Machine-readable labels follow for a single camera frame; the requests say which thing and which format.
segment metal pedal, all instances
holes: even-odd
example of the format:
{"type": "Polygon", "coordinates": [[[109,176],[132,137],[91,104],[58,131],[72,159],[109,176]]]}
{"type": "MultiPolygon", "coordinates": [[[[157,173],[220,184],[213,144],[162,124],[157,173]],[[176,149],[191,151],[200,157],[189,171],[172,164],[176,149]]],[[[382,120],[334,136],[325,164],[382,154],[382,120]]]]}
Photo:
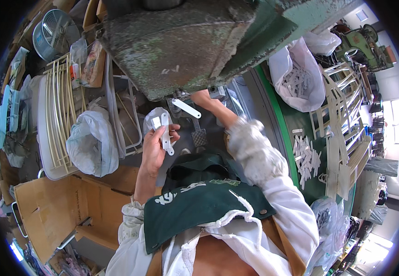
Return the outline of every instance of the metal pedal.
{"type": "Polygon", "coordinates": [[[182,112],[181,116],[192,120],[193,126],[195,128],[195,131],[191,133],[193,145],[195,147],[207,145],[207,132],[205,129],[201,128],[198,119],[187,112],[182,112]]]}

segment white wire rack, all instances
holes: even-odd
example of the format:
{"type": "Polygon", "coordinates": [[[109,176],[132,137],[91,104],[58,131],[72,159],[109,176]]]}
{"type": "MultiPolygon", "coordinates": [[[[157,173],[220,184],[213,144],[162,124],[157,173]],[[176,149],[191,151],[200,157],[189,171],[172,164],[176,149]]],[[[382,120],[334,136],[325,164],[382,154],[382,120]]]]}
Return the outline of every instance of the white wire rack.
{"type": "MultiPolygon", "coordinates": [[[[46,132],[48,136],[49,151],[52,157],[53,168],[64,167],[66,174],[75,171],[66,151],[66,140],[70,130],[77,120],[75,112],[74,95],[70,81],[70,53],[48,63],[51,69],[46,70],[45,113],[46,132]]],[[[84,88],[80,87],[82,102],[81,112],[86,110],[84,88]]]]}

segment industrial machine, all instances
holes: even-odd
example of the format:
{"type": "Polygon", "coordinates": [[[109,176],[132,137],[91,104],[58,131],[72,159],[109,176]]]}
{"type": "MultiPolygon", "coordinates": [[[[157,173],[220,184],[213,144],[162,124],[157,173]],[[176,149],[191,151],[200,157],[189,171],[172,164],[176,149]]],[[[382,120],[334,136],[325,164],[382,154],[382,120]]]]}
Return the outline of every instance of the industrial machine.
{"type": "Polygon", "coordinates": [[[355,30],[339,25],[333,28],[333,33],[340,37],[342,43],[336,48],[336,58],[342,61],[353,59],[366,65],[367,71],[377,72],[394,67],[395,55],[390,46],[378,46],[379,39],[376,30],[368,24],[355,30]]]}
{"type": "Polygon", "coordinates": [[[103,0],[96,37],[151,101],[223,86],[354,0],[103,0]]]}

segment hand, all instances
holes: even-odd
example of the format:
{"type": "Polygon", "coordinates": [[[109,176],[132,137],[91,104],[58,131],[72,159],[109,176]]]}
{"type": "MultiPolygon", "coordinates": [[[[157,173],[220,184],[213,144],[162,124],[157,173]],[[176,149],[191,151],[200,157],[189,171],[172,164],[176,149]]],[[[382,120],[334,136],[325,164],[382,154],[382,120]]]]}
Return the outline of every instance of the hand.
{"type": "MultiPolygon", "coordinates": [[[[176,130],[180,129],[179,124],[169,125],[170,142],[178,141],[180,139],[179,134],[176,130]]],[[[156,178],[158,176],[158,170],[163,164],[166,151],[163,149],[160,138],[163,136],[165,126],[161,126],[158,130],[150,130],[146,136],[144,136],[143,144],[143,155],[140,170],[142,173],[146,173],[151,177],[156,178]]]]}
{"type": "Polygon", "coordinates": [[[209,91],[207,89],[205,90],[200,90],[198,92],[193,93],[190,96],[190,99],[200,107],[207,109],[210,111],[210,109],[213,106],[213,103],[219,100],[216,99],[211,99],[209,91]]]}

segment green workbench edge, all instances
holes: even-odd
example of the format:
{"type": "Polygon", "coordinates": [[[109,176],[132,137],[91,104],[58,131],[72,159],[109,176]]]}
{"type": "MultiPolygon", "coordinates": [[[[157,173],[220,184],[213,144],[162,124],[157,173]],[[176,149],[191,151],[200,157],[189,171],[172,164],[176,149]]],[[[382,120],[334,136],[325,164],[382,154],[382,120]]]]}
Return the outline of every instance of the green workbench edge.
{"type": "Polygon", "coordinates": [[[270,99],[271,106],[273,107],[274,113],[276,114],[276,118],[278,119],[279,128],[281,129],[281,135],[284,139],[285,150],[287,151],[288,162],[290,163],[291,169],[291,180],[293,180],[293,185],[299,188],[299,180],[297,178],[297,169],[294,161],[293,154],[293,146],[291,145],[290,136],[288,134],[288,128],[285,124],[284,115],[282,114],[281,107],[279,106],[278,100],[276,99],[274,87],[270,84],[270,82],[265,77],[264,71],[262,70],[260,65],[255,66],[255,70],[258,72],[258,75],[265,87],[265,91],[268,94],[270,99]]]}

